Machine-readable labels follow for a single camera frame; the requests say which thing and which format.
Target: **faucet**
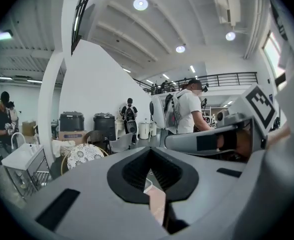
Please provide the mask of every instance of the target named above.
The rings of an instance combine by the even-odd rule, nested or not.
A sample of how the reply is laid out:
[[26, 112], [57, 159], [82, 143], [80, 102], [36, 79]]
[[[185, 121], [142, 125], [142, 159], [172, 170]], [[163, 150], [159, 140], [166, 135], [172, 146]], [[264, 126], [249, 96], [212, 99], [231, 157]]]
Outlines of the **faucet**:
[[19, 131], [18, 132], [15, 132], [12, 136], [11, 136], [11, 149], [13, 150], [14, 149], [14, 144], [13, 144], [13, 137], [16, 135], [16, 134], [20, 134], [23, 138], [23, 141], [26, 143], [26, 139], [25, 139], [25, 136], [20, 133]]

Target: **man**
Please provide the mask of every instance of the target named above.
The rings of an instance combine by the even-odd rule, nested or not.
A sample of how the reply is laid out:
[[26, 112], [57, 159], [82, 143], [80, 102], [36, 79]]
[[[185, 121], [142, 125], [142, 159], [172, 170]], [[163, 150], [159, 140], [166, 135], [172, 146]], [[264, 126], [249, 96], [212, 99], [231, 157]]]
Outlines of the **man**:
[[0, 96], [0, 143], [4, 145], [4, 148], [7, 150], [8, 146], [11, 146], [11, 136], [8, 131], [5, 129], [5, 124], [11, 124], [12, 118], [9, 109], [9, 94], [4, 91]]
[[167, 84], [168, 83], [168, 81], [167, 80], [165, 80], [165, 82], [162, 82], [162, 84], [161, 84], [161, 86], [160, 86], [160, 89], [161, 89], [161, 93], [165, 93], [165, 84]]
[[[137, 117], [137, 108], [133, 106], [133, 99], [132, 98], [128, 98], [127, 99], [127, 106], [124, 106], [121, 110], [120, 115], [124, 118], [124, 126], [125, 126], [125, 132], [126, 134], [129, 133], [128, 129], [127, 129], [127, 122], [128, 121], [135, 121], [136, 117]], [[131, 139], [132, 143], [135, 145], [136, 144], [136, 134], [134, 134], [132, 136]]]
[[[181, 118], [178, 122], [177, 131], [179, 134], [188, 134], [194, 131], [194, 125], [201, 130], [211, 130], [202, 115], [202, 103], [199, 96], [202, 95], [202, 83], [200, 80], [192, 79], [186, 88], [177, 93], [178, 112]], [[168, 128], [168, 134], [176, 134], [176, 128]]]

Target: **ceiling light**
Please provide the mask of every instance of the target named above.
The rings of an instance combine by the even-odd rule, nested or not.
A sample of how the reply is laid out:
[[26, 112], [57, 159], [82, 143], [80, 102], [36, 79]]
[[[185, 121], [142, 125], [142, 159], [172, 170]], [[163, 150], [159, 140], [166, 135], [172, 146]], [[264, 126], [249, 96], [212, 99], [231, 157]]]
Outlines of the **ceiling light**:
[[133, 1], [133, 7], [138, 11], [144, 11], [148, 7], [147, 0], [135, 0]]
[[0, 76], [1, 80], [13, 80], [11, 77]]
[[233, 41], [233, 40], [235, 39], [235, 37], [236, 37], [236, 35], [235, 35], [234, 32], [229, 32], [229, 33], [227, 33], [227, 35], [226, 35], [226, 39], [227, 39], [228, 41]]
[[186, 50], [185, 47], [182, 45], [177, 46], [177, 48], [176, 48], [176, 52], [179, 54], [183, 53], [185, 50]]
[[0, 40], [11, 39], [12, 37], [13, 33], [10, 30], [0, 33]]
[[27, 79], [27, 81], [30, 83], [39, 83], [39, 84], [41, 84], [43, 82], [43, 81], [32, 80], [32, 79]]
[[76, 29], [77, 29], [77, 24], [78, 24], [78, 16], [76, 17], [76, 20], [75, 20], [75, 26], [73, 27], [73, 31], [76, 31]]

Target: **cardboard box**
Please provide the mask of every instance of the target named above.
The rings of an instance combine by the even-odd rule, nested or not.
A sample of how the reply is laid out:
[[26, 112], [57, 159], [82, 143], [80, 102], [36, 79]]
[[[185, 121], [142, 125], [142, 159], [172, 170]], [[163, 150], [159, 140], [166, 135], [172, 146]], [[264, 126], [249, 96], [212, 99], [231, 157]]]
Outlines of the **cardboard box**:
[[58, 139], [62, 142], [64, 141], [74, 141], [76, 145], [83, 143], [83, 137], [86, 135], [87, 131], [60, 131]]
[[36, 122], [22, 122], [22, 135], [25, 136], [34, 136], [34, 126], [36, 126]]

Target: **railing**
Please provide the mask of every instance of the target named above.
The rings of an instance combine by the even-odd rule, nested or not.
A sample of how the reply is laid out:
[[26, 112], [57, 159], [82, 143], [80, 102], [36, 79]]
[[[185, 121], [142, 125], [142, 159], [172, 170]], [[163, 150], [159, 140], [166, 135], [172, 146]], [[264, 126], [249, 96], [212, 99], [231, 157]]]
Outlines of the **railing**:
[[[185, 78], [183, 80], [168, 82], [164, 88], [159, 88], [162, 83], [155, 83], [155, 86], [145, 84], [141, 81], [135, 80], [140, 86], [146, 86], [148, 93], [151, 95], [176, 92], [182, 90], [187, 83], [193, 78]], [[209, 89], [212, 87], [225, 87], [225, 86], [245, 86], [258, 83], [257, 72], [242, 72], [242, 73], [224, 73], [224, 74], [212, 74], [197, 77], [201, 81], [202, 86], [209, 85]]]
[[152, 89], [153, 89], [153, 87], [151, 86], [151, 85], [149, 85], [149, 84], [147, 84], [147, 83], [144, 83], [144, 82], [142, 82], [142, 81], [139, 81], [139, 80], [137, 80], [137, 79], [135, 79], [135, 78], [133, 78], [134, 80], [135, 80], [135, 82], [137, 83], [137, 84], [139, 84], [139, 86], [147, 93], [147, 94], [149, 94], [149, 95], [151, 95], [152, 94]]
[[75, 49], [75, 42], [79, 42], [80, 38], [78, 37], [79, 28], [82, 23], [83, 15], [87, 6], [88, 0], [79, 0], [78, 5], [76, 6], [75, 18], [73, 19], [72, 24], [72, 34], [71, 34], [71, 53]]

